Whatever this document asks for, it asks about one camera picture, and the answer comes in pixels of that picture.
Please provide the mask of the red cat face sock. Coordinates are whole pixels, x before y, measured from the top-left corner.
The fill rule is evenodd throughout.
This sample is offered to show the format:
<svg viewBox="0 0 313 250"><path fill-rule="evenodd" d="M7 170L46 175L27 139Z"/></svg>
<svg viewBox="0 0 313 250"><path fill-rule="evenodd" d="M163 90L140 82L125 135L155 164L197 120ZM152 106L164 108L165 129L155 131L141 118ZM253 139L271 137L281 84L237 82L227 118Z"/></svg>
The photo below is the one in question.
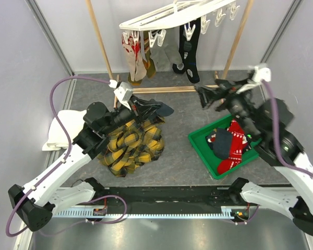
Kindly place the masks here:
<svg viewBox="0 0 313 250"><path fill-rule="evenodd" d="M227 160L231 167L235 167L242 162L243 150L246 148L248 142L245 132L235 119L232 120L227 131L232 134L231 148L229 158Z"/></svg>

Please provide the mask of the navy santa sock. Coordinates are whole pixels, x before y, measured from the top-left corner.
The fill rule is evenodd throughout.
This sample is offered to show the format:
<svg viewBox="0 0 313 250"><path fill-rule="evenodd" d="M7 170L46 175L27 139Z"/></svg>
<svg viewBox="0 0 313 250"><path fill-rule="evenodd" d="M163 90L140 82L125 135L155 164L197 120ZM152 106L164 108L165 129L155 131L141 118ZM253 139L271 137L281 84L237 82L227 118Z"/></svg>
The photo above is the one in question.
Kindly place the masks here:
<svg viewBox="0 0 313 250"><path fill-rule="evenodd" d="M158 103L161 107L155 112L156 115L160 117L168 117L174 113L174 109L163 102L150 99L151 102Z"/></svg>
<svg viewBox="0 0 313 250"><path fill-rule="evenodd" d="M209 135L206 136L206 143L211 150L213 150L215 137L216 137L215 131L212 131Z"/></svg>

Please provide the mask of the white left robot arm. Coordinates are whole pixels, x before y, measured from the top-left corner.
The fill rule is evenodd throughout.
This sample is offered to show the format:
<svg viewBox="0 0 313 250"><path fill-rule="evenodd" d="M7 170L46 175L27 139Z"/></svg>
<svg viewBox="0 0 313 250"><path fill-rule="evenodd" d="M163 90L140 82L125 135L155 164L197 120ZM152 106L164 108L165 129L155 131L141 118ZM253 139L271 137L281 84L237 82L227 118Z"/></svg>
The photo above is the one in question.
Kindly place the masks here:
<svg viewBox="0 0 313 250"><path fill-rule="evenodd" d="M62 156L32 181L24 186L15 184L8 190L13 212L18 214L27 229L38 231L54 215L75 205L100 204L104 199L104 187L95 178L88 178L64 191L58 188L107 147L111 132L132 120L142 123L156 115L168 116L173 112L163 102L135 96L129 99L128 105L109 111L102 102L90 104L83 117L82 130L69 140L70 145Z"/></svg>

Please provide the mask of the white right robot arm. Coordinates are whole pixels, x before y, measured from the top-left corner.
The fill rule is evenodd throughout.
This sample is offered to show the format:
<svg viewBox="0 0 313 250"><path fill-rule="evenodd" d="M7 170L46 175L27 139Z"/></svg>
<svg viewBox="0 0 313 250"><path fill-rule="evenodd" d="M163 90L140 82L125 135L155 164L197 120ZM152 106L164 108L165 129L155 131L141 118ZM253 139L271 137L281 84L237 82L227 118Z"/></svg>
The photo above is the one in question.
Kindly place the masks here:
<svg viewBox="0 0 313 250"><path fill-rule="evenodd" d="M226 128L215 128L205 136L205 145L220 160L218 174L224 174L255 151L267 164L284 175L297 195L283 195L247 179L236 179L228 190L234 205L262 205L290 218L303 232L313 236L313 166L297 138L287 126L294 116L285 102L271 97L259 107L251 102L255 82L218 80L215 88L195 86L203 108L222 100L216 110L232 116Z"/></svg>

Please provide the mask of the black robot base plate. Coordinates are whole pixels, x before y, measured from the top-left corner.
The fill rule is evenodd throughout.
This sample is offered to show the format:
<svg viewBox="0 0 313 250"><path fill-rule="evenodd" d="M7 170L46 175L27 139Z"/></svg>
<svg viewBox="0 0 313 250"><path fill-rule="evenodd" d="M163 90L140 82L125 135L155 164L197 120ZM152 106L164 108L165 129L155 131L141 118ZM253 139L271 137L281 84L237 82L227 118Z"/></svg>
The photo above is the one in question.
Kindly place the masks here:
<svg viewBox="0 0 313 250"><path fill-rule="evenodd" d="M106 205L115 214L220 213L221 207L247 209L248 203L233 200L228 186L131 186L108 187L96 193L88 205Z"/></svg>

